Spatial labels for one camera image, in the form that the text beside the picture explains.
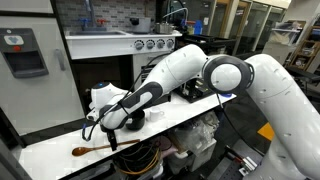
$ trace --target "floor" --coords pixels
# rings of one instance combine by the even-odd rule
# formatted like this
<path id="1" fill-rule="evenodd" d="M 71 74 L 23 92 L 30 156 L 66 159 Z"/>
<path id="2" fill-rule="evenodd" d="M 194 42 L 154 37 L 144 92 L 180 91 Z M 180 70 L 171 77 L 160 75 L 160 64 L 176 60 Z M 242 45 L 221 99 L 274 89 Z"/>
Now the floor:
<path id="1" fill-rule="evenodd" d="M 318 112 L 320 112 L 320 103 L 312 102 L 312 104 Z M 263 153 L 266 153 L 270 146 L 270 141 L 259 135 L 257 131 L 265 125 L 267 120 L 248 94 L 240 94 L 232 102 L 226 103 L 225 111 L 230 121 L 244 139 L 250 143 L 250 146 L 254 146 Z M 232 129 L 221 111 L 217 110 L 216 113 L 218 117 L 220 117 L 220 127 L 215 134 L 217 145 L 212 154 L 211 160 L 194 172 L 189 172 L 188 170 L 183 169 L 178 175 L 171 176 L 170 179 L 202 179 L 203 177 L 208 180 L 217 179 L 214 175 L 215 172 L 213 173 L 213 171 L 223 159 L 222 155 L 224 153 L 224 147 L 226 145 L 234 147 L 234 145 L 239 142 L 240 138 Z"/>

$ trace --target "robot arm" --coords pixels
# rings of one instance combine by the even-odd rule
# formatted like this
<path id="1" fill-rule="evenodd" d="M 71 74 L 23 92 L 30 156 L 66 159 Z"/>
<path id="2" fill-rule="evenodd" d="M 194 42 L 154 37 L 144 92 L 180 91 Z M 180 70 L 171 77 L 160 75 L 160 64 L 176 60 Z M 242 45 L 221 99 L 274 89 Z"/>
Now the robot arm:
<path id="1" fill-rule="evenodd" d="M 206 56 L 195 45 L 172 53 L 130 96 L 119 102 L 124 94 L 118 91 L 101 109 L 94 109 L 111 145 L 116 141 L 110 134 L 123 127 L 129 114 L 193 78 L 203 78 L 217 93 L 247 90 L 273 127 L 267 155 L 246 179 L 320 179 L 320 116 L 288 72 L 268 55 L 244 62 L 226 55 Z"/>

